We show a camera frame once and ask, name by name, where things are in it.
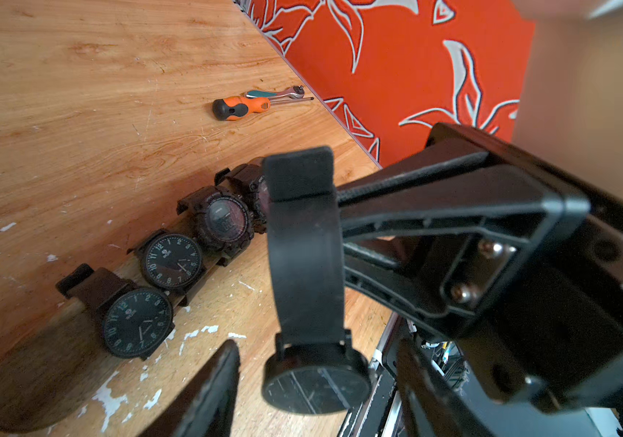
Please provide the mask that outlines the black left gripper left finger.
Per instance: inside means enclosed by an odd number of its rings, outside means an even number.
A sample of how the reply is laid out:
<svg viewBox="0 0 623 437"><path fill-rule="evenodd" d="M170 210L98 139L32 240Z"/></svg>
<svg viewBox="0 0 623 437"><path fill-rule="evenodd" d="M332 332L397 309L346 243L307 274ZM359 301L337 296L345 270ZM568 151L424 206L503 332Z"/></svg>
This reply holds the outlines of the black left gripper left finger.
<svg viewBox="0 0 623 437"><path fill-rule="evenodd" d="M226 340L143 436L229 436L236 405L241 358Z"/></svg>

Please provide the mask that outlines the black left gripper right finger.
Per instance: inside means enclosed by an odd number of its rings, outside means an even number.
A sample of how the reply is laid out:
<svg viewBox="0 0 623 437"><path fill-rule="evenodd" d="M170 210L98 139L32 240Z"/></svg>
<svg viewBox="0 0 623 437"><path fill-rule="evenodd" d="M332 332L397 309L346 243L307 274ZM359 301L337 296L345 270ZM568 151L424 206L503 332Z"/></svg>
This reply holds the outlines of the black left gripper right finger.
<svg viewBox="0 0 623 437"><path fill-rule="evenodd" d="M397 351L397 384L409 436L490 436L491 431L409 340Z"/></svg>

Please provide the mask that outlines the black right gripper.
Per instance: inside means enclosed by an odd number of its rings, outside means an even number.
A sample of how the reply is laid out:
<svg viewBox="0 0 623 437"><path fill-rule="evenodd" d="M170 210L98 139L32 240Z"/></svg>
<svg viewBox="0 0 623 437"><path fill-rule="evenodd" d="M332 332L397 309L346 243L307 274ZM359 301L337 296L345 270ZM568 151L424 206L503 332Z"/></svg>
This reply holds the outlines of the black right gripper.
<svg viewBox="0 0 623 437"><path fill-rule="evenodd" d="M491 395L623 408L623 207L440 207L428 280L389 241L345 242L346 287L456 340Z"/></svg>

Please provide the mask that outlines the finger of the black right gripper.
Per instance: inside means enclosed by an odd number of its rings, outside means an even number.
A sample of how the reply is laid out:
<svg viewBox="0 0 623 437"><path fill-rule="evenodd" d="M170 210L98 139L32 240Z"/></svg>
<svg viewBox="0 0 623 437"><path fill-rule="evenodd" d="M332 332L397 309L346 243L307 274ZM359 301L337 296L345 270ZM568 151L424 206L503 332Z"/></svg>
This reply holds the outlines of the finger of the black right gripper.
<svg viewBox="0 0 623 437"><path fill-rule="evenodd" d="M423 151L339 195L346 242L469 234L537 251L567 240L590 211L584 191L538 158L444 123Z"/></svg>

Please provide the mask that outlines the black strap watch foremost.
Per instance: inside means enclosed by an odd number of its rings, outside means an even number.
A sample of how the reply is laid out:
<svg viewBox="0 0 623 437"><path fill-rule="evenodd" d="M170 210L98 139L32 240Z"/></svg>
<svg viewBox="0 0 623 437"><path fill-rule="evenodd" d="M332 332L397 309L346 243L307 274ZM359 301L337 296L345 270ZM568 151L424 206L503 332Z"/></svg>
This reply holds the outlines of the black strap watch foremost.
<svg viewBox="0 0 623 437"><path fill-rule="evenodd" d="M344 251L333 151L315 147L263 161L267 240L280 331L262 397L288 413L348 411L370 394L368 362L344 326Z"/></svg>

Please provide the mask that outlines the dark wooden watch stand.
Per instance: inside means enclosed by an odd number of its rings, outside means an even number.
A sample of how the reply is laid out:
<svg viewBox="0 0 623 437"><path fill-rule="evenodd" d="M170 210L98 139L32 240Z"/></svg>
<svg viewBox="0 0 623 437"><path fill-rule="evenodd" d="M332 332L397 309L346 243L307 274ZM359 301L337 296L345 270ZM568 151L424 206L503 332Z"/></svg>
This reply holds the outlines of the dark wooden watch stand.
<svg viewBox="0 0 623 437"><path fill-rule="evenodd" d="M169 436L233 342L228 384L258 368L255 329L273 327L267 237L255 233L235 258L203 258L185 295L171 294L173 318L149 357L112 355L93 312L65 302L49 322L0 356L0 432L42 436Z"/></svg>

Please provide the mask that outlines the black digital sport watch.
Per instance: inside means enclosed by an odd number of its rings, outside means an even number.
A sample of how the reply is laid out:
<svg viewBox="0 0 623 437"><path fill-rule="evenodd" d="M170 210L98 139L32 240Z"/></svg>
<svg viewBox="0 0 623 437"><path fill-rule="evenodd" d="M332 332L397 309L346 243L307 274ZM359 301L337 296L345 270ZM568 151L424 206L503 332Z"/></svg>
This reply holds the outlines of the black digital sport watch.
<svg viewBox="0 0 623 437"><path fill-rule="evenodd" d="M244 252L254 238L253 215L242 198L229 189L208 186L182 198L177 214L186 213L195 237L206 251L219 256L226 267Z"/></svg>

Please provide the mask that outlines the black round analog watch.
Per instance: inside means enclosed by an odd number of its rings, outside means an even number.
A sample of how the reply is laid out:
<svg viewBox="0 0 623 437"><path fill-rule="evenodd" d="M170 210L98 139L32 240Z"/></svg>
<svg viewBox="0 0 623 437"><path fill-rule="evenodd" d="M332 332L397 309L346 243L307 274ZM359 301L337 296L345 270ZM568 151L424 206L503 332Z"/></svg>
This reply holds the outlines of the black round analog watch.
<svg viewBox="0 0 623 437"><path fill-rule="evenodd" d="M242 197L253 215L253 229L256 233L267 231L267 215L270 197L263 174L264 157L258 157L234 169L225 168L214 176L214 184L229 189Z"/></svg>

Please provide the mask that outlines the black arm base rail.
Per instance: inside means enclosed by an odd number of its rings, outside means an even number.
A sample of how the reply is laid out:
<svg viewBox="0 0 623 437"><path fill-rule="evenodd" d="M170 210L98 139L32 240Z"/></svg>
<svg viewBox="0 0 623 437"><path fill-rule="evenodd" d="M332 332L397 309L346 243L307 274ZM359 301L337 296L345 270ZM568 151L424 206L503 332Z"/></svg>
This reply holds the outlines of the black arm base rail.
<svg viewBox="0 0 623 437"><path fill-rule="evenodd" d="M406 436L402 401L396 384L398 342L416 340L421 352L457 393L469 380L470 370L454 342L425 342L412 322L393 313L370 362L371 392L361 406L346 414L340 436Z"/></svg>

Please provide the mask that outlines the orange handled screwdriver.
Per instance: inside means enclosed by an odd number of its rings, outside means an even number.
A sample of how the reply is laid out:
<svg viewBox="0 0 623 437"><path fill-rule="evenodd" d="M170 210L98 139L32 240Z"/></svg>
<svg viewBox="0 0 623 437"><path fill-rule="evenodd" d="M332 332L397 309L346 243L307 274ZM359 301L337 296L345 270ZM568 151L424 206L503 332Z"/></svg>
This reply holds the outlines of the orange handled screwdriver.
<svg viewBox="0 0 623 437"><path fill-rule="evenodd" d="M312 100L314 96L307 96L303 86L289 87L280 92L250 90L242 95L215 99L211 110L219 121L235 121L251 114L265 113L274 106Z"/></svg>

